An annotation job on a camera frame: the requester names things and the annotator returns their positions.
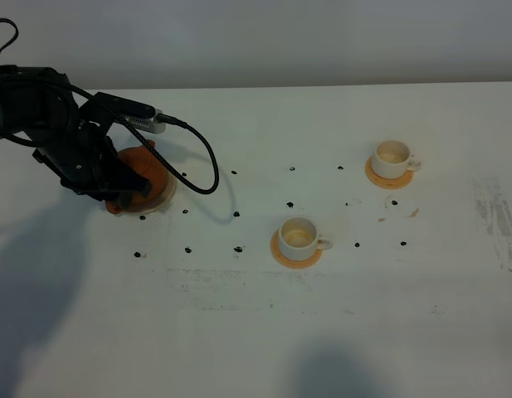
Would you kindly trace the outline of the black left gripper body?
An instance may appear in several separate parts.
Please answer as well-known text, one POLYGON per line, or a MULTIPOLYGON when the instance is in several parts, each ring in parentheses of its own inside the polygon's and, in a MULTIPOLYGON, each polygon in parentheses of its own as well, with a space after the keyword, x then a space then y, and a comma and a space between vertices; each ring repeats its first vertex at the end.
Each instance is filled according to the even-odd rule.
POLYGON ((128 206, 133 194, 146 198, 151 182, 124 163, 105 131, 81 120, 76 130, 37 148, 33 157, 48 166, 61 185, 97 201, 128 206))

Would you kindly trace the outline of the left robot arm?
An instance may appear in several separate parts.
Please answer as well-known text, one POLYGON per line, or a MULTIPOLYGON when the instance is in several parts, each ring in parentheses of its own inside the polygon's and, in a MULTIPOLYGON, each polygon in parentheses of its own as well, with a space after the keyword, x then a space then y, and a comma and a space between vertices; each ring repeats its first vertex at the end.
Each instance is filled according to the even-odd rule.
POLYGON ((78 105, 78 92, 52 68, 0 67, 0 138, 33 148, 78 195, 125 206, 134 194, 148 197, 151 182, 119 158, 108 131, 130 117, 153 117, 153 108, 101 92, 78 105))

